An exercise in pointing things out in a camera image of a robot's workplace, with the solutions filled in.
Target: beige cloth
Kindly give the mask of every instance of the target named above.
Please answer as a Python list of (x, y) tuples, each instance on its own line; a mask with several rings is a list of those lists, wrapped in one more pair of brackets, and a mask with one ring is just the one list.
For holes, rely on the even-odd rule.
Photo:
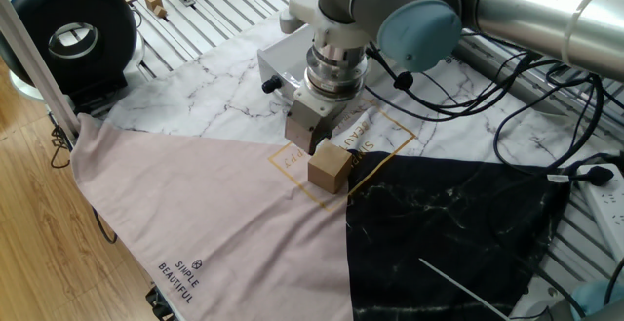
[(80, 121), (78, 186), (184, 318), (353, 319), (346, 206), (311, 201), (268, 160), (281, 146)]

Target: white marble fabric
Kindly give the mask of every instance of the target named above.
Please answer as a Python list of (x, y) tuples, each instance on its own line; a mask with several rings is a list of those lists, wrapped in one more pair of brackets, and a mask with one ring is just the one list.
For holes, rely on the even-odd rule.
[[(257, 49), (266, 48), (283, 36), (277, 18), (265, 20), (169, 76), (137, 88), (114, 106), (106, 121), (124, 130), (285, 144), (283, 134), (288, 106), (261, 91), (256, 54)], [(292, 58), (303, 59), (304, 55), (293, 53)], [(440, 61), (428, 74), (458, 102), (472, 99), (489, 83), (468, 65), (452, 59)], [(391, 85), (390, 78), (385, 77), (371, 86), (414, 113), (432, 118), (445, 117), (420, 106)], [(433, 103), (452, 103), (422, 75), (415, 75), (411, 90)], [(364, 100), (372, 99), (364, 94)], [(507, 115), (523, 106), (508, 95), (480, 114), (434, 123), (405, 115), (381, 101), (374, 104), (416, 135), (399, 154), (490, 162), (497, 162), (492, 151), (496, 128)], [(366, 101), (360, 111), (361, 115), (352, 117), (352, 128), (358, 127), (357, 116), (363, 120), (367, 117), (374, 119), (378, 113), (377, 108)], [(500, 149), (513, 163), (544, 166), (569, 148), (572, 127), (572, 121), (549, 118), (530, 110), (507, 124)], [(393, 133), (393, 128), (399, 129), (397, 125), (390, 128), (373, 126), (370, 132), (345, 147), (361, 148), (366, 141), (374, 140), (374, 150), (392, 152), (406, 137), (405, 131)], [(338, 130), (332, 141), (344, 145), (344, 140), (353, 131), (347, 127)], [(595, 152), (595, 149), (585, 147), (574, 159)]]

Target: power strip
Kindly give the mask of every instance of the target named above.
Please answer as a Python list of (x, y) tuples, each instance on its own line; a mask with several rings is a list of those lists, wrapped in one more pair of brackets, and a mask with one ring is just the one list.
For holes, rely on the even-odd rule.
[(624, 178), (613, 164), (584, 165), (577, 173), (585, 175), (595, 166), (611, 170), (613, 178), (604, 186), (588, 181), (580, 181), (579, 186), (613, 257), (621, 261), (624, 258)]

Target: wooden floor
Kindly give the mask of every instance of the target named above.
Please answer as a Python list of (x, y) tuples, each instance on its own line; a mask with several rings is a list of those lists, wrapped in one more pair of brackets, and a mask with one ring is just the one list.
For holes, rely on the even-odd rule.
[(0, 60), (0, 321), (155, 320), (149, 276), (101, 237), (71, 169), (50, 166), (52, 129)]

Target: small wooden object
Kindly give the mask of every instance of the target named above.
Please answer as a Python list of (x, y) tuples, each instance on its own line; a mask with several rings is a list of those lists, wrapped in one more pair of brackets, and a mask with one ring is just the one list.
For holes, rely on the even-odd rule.
[(147, 9), (153, 11), (154, 13), (156, 13), (157, 7), (161, 7), (163, 9), (165, 8), (163, 0), (145, 0), (145, 5), (147, 5)]
[(162, 19), (167, 16), (167, 10), (165, 10), (162, 6), (157, 6), (156, 9), (154, 9), (154, 14)]
[(308, 181), (336, 194), (351, 172), (351, 153), (325, 141), (308, 161)]

